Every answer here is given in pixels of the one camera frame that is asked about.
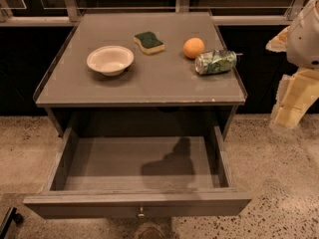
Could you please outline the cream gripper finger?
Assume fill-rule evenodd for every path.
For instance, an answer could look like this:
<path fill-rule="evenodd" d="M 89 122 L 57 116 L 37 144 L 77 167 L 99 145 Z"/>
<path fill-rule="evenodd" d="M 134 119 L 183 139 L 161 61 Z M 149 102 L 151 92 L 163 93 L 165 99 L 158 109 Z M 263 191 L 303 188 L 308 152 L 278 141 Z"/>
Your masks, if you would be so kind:
<path fill-rule="evenodd" d="M 284 75 L 271 113 L 272 126 L 295 128 L 318 99 L 318 69 L 299 68 L 292 76 Z"/>
<path fill-rule="evenodd" d="M 285 52 L 287 46 L 289 26 L 280 31 L 275 37 L 273 37 L 266 45 L 266 49 L 271 52 Z"/>

